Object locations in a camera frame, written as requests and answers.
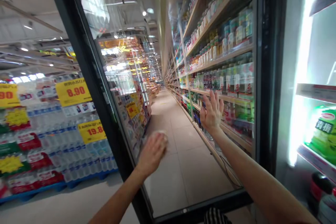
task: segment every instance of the floor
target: floor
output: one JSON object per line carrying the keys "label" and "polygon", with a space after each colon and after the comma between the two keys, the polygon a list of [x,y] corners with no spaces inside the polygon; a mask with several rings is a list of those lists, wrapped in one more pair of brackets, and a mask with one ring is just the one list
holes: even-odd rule
{"label": "floor", "polygon": [[[155,130],[166,131],[169,148],[158,170],[145,181],[154,217],[233,189],[181,107],[166,90],[152,104],[147,132]],[[2,224],[87,223],[121,184],[120,175],[115,173],[103,181],[85,181],[60,193],[40,193],[26,203],[8,202],[0,206],[0,220]],[[254,223],[247,208],[227,216],[233,223]],[[121,223],[139,223],[132,205]]]}

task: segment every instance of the bottle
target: bottle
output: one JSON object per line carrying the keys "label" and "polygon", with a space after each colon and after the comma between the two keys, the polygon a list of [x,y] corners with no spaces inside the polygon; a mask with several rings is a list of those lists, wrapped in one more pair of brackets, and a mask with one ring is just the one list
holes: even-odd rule
{"label": "bottle", "polygon": [[322,224],[335,224],[336,223],[336,187],[332,193],[324,196],[318,207],[317,219]]}

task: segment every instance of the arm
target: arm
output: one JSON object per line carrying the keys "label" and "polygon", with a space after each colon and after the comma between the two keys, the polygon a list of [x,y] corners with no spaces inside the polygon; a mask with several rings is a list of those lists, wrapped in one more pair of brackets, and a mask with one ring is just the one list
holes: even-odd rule
{"label": "arm", "polygon": [[318,223],[297,199],[264,168],[257,164],[219,127],[224,103],[217,93],[203,97],[201,123],[220,146],[245,189],[271,223]]}
{"label": "arm", "polygon": [[167,141],[162,133],[153,133],[147,140],[139,162],[118,191],[90,220],[90,224],[119,223],[145,179],[159,167]]}

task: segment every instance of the yellow sign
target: yellow sign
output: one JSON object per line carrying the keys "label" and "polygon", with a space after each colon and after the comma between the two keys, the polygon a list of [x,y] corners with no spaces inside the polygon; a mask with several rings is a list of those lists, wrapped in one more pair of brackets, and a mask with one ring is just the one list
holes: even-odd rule
{"label": "yellow sign", "polygon": [[92,100],[84,78],[56,83],[56,91],[63,107]]}
{"label": "yellow sign", "polygon": [[106,138],[100,119],[78,124],[78,130],[85,144],[96,142]]}
{"label": "yellow sign", "polygon": [[2,173],[12,173],[19,169],[23,164],[19,156],[8,156],[0,159],[0,171]]}
{"label": "yellow sign", "polygon": [[29,122],[25,107],[19,107],[8,111],[5,117],[6,123],[8,123],[9,126],[27,124]]}
{"label": "yellow sign", "polygon": [[0,107],[20,106],[16,84],[0,84]]}
{"label": "yellow sign", "polygon": [[126,110],[131,119],[133,119],[133,117],[135,117],[139,113],[138,108],[134,102],[127,104]]}

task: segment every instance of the hand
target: hand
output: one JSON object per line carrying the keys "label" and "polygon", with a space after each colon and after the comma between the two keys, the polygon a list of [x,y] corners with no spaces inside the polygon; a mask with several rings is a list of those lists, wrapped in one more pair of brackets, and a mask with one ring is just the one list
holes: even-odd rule
{"label": "hand", "polygon": [[167,147],[165,134],[154,132],[149,136],[142,149],[136,170],[145,178],[151,175],[159,167],[160,161],[165,154]]}
{"label": "hand", "polygon": [[212,90],[210,91],[210,99],[211,101],[203,95],[206,110],[202,106],[200,116],[203,128],[212,134],[220,129],[219,124],[224,110],[224,102],[222,100],[219,101],[217,92],[214,94]]}

